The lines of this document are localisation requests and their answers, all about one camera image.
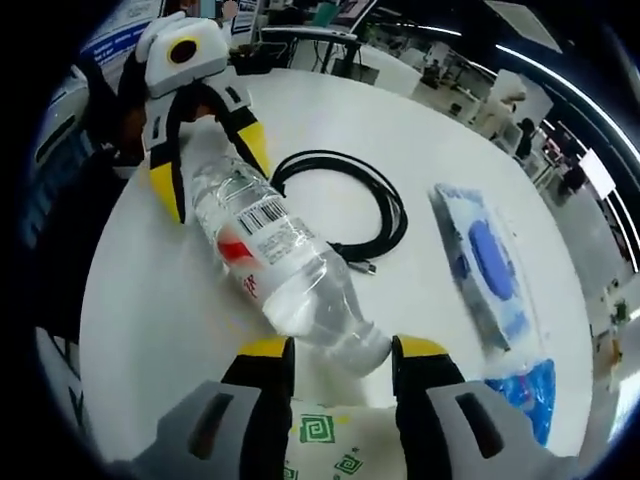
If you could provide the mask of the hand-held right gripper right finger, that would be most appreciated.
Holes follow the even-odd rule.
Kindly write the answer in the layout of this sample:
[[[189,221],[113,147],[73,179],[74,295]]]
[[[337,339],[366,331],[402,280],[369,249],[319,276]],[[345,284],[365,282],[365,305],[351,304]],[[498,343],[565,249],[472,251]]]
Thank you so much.
[[[396,427],[409,479],[563,479],[565,459],[530,420],[481,381],[467,381],[436,342],[395,336]]]

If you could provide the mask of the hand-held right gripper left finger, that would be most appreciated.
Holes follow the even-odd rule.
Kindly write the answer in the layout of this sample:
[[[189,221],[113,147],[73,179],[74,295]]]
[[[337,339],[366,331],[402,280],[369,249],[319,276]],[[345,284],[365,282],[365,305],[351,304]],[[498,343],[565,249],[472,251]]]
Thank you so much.
[[[295,385],[295,344],[271,337],[241,348],[158,421],[133,460],[137,479],[282,479]]]

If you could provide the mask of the person's left hand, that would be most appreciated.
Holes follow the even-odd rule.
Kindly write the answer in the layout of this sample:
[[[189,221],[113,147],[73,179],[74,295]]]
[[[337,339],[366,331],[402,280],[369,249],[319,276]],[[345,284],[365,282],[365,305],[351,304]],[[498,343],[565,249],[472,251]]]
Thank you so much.
[[[124,106],[119,116],[116,146],[130,164],[138,165],[144,159],[142,135],[145,123],[144,103]]]

